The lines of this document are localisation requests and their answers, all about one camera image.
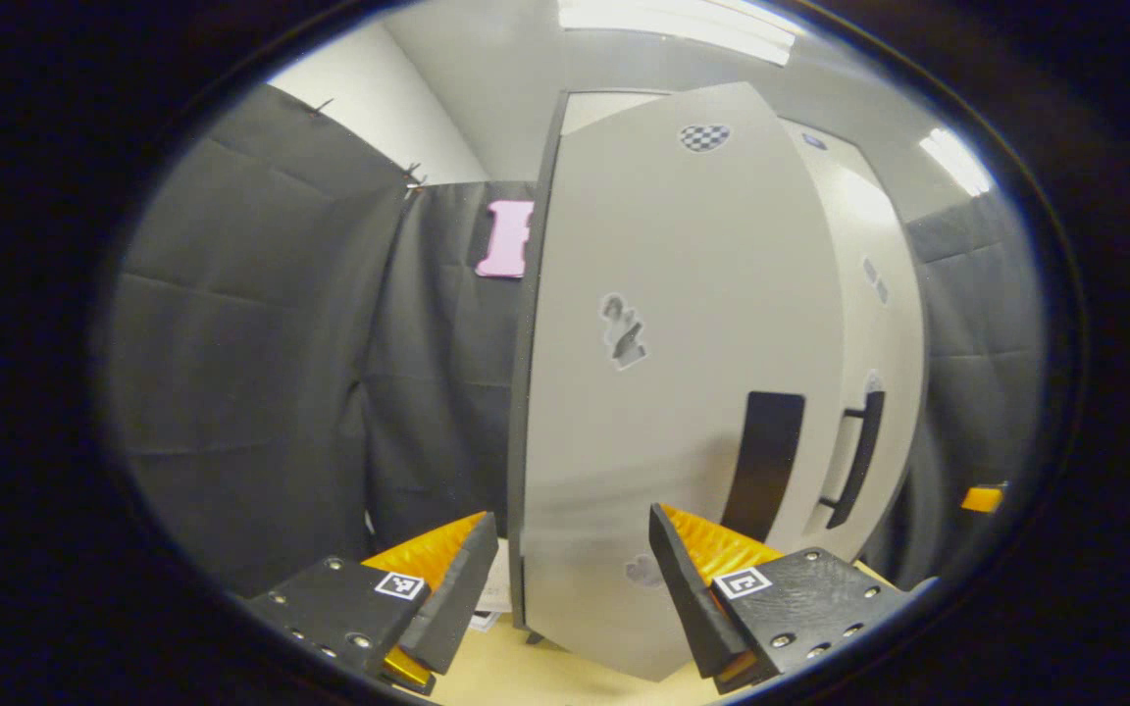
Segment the checkered sticker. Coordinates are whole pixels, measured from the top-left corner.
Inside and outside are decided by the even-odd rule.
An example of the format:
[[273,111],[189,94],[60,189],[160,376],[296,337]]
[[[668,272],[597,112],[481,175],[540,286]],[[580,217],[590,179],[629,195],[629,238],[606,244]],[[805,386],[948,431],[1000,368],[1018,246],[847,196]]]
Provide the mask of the checkered sticker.
[[395,599],[412,600],[417,598],[420,586],[426,585],[426,579],[420,579],[417,576],[406,576],[406,574],[397,574],[390,572],[386,577],[374,586],[373,591],[377,593],[385,593],[386,595],[394,595]]
[[718,576],[716,579],[713,579],[713,584],[721,589],[728,599],[739,599],[740,595],[757,593],[772,585],[770,579],[762,576],[762,572],[758,572],[757,568],[741,568],[739,572]]
[[722,147],[731,137],[731,129],[725,125],[687,125],[678,130],[678,140],[692,152],[707,152]]

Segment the ceiling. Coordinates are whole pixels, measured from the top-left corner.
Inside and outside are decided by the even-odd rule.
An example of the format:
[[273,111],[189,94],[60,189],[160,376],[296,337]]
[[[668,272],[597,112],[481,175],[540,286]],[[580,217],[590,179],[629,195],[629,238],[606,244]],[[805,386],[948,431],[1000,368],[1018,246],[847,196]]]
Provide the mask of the ceiling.
[[427,0],[384,18],[493,180],[539,175],[562,89],[689,90],[746,80],[790,120],[846,138],[910,220],[967,195],[919,148],[936,120],[847,46],[798,37],[776,67],[694,41],[563,32],[553,0]]

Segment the ceiling light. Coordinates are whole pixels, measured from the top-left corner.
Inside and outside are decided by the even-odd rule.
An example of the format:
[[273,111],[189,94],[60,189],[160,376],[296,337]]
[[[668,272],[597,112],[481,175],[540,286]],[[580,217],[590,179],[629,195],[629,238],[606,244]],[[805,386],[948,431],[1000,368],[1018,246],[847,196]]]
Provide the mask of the ceiling light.
[[932,130],[932,134],[923,138],[919,147],[939,162],[954,181],[958,182],[958,186],[965,189],[971,197],[981,195],[992,188],[988,173],[979,165],[967,146],[949,130]]
[[560,26],[681,36],[781,67],[805,33],[740,0],[560,0]]

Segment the pink sticker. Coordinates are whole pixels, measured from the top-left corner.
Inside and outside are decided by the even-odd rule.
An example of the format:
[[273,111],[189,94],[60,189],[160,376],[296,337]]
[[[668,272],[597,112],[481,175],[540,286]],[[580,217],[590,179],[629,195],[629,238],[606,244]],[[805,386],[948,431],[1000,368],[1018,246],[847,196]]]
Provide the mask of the pink sticker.
[[525,273],[525,241],[530,238],[533,201],[494,201],[487,256],[473,271],[485,278],[520,278]]

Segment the black handle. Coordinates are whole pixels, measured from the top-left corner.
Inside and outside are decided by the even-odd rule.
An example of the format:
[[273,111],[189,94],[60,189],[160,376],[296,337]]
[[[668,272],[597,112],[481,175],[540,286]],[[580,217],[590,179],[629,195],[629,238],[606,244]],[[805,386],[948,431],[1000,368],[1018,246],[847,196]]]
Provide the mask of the black handle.
[[852,513],[852,506],[858,502],[861,494],[861,483],[866,482],[866,471],[870,470],[870,459],[875,453],[875,439],[879,438],[879,420],[883,419],[883,392],[870,392],[866,394],[866,410],[844,410],[844,417],[861,418],[861,435],[858,437],[858,451],[852,455],[852,468],[849,469],[849,479],[844,481],[844,490],[840,493],[838,500],[831,500],[822,497],[822,505],[834,509],[831,520],[826,522],[826,529],[837,528],[846,523]]

